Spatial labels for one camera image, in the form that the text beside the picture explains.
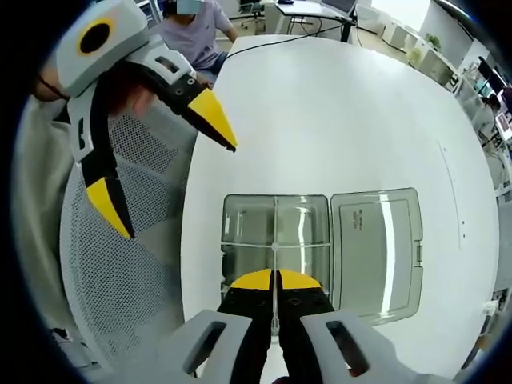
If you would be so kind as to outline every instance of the office chair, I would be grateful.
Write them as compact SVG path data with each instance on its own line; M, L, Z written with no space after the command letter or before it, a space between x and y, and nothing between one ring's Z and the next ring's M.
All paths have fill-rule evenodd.
M74 165L62 206L62 280L84 342L107 371L154 356L183 324L183 199L197 131L160 102L142 119L109 120L136 238L120 235L89 202Z
M241 24L242 28L248 29L250 23L254 23L255 27L258 26L258 23L263 21L264 5L259 2L259 0L238 0L239 4L239 12L241 14L252 14L250 20L243 22Z

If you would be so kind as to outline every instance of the potted plant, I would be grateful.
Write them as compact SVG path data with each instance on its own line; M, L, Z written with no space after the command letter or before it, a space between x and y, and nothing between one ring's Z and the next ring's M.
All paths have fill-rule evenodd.
M441 42L437 36L434 36L433 34L426 34L425 40L432 46L432 48L434 48L434 50L441 50Z

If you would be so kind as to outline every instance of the black circular lens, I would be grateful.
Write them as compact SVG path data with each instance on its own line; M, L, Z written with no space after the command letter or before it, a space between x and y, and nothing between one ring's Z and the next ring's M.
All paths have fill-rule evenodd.
M104 22L92 26L80 41L80 51L84 54L90 54L99 50L105 44L110 34L110 27Z

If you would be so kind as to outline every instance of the gray shirt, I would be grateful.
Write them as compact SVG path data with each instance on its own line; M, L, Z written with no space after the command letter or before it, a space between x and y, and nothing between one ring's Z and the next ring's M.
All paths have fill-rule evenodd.
M215 0L204 0L199 5L199 12L188 26L168 18L155 27L155 32L169 48L185 56L196 70L206 70L214 64L219 53L216 30L226 31L232 25Z

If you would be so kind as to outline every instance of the blue jeans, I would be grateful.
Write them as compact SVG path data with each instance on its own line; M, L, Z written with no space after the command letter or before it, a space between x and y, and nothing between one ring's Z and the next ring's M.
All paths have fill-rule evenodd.
M200 74L203 74L208 80L210 80L212 83L215 83L215 80L217 80L218 73L221 71L222 64L224 64L224 61L227 58L227 52L219 52L217 58L215 59L214 63L211 65L210 68L205 68L202 70L197 70Z

